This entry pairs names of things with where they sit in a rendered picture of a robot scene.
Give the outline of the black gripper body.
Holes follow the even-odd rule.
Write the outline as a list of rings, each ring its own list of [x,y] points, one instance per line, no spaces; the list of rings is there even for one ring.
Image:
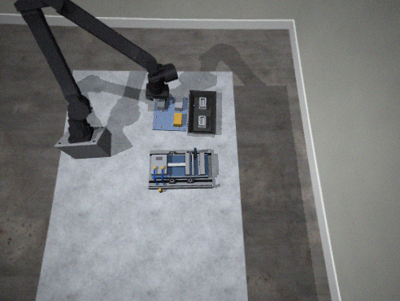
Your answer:
[[[157,99],[168,99],[169,97],[169,90],[168,90],[168,84],[164,84],[164,89],[163,84],[161,84],[160,87],[157,89],[154,89],[149,86],[149,83],[146,83],[146,97],[147,96],[153,96],[153,98]]]

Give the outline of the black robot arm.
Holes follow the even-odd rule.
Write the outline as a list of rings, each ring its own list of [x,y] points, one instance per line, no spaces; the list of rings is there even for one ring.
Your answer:
[[[150,87],[156,89],[163,83],[164,88],[164,81],[168,83],[178,79],[176,68],[173,64],[162,65],[161,63],[157,63],[157,60],[153,56],[151,57],[148,52],[121,36],[72,1],[18,0],[14,3],[14,6],[29,26],[61,87],[65,99],[68,101],[67,115],[69,120],[67,121],[70,122],[69,126],[71,126],[71,128],[68,127],[70,134],[68,138],[69,143],[91,141],[94,129],[93,127],[90,128],[90,124],[85,118],[92,113],[93,108],[88,105],[89,100],[84,95],[81,95],[81,91],[46,22],[46,18],[41,10],[43,7],[53,7],[63,17],[138,63],[148,72],[147,78]]]

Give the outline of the yellow brass block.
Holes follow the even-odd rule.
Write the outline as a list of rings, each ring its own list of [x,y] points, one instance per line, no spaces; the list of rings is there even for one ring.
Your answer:
[[[181,127],[182,126],[182,113],[175,113],[174,114],[174,127]]]

